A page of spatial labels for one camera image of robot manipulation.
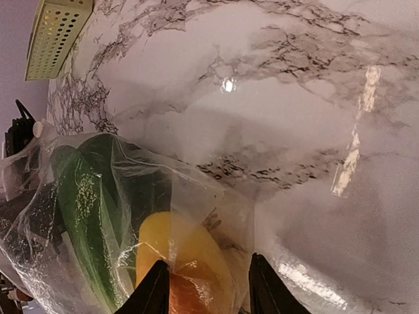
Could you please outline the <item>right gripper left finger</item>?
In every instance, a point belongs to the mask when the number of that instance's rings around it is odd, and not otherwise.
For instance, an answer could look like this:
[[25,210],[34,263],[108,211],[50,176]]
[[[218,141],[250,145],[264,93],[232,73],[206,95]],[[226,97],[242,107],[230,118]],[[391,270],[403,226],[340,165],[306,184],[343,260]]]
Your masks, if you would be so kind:
[[167,263],[157,260],[142,282],[119,309],[119,314],[168,314],[170,272]]

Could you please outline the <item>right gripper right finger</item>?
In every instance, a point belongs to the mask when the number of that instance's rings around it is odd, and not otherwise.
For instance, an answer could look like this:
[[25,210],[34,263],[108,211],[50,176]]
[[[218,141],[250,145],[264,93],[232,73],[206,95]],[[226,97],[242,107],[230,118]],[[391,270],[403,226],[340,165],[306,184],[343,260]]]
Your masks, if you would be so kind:
[[249,297],[252,314],[310,314],[292,295],[262,254],[252,255]]

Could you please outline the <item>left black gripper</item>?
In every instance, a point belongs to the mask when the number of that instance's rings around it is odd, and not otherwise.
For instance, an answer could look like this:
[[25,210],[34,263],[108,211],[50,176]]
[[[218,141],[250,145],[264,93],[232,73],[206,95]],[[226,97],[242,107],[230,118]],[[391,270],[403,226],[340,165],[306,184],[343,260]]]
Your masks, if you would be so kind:
[[35,119],[21,101],[15,100],[21,117],[12,120],[11,127],[5,133],[5,156],[9,157],[22,151],[34,138]]

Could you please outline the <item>clear polka dot zip bag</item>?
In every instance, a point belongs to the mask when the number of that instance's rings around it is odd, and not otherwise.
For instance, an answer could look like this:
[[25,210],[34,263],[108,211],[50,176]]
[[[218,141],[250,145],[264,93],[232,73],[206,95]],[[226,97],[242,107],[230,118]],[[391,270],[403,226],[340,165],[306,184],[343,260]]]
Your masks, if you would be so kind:
[[157,260],[171,313],[249,313],[253,253],[311,313],[348,309],[343,290],[275,244],[261,203],[289,183],[232,157],[192,166],[112,133],[41,126],[1,160],[1,271],[47,313],[115,313]]

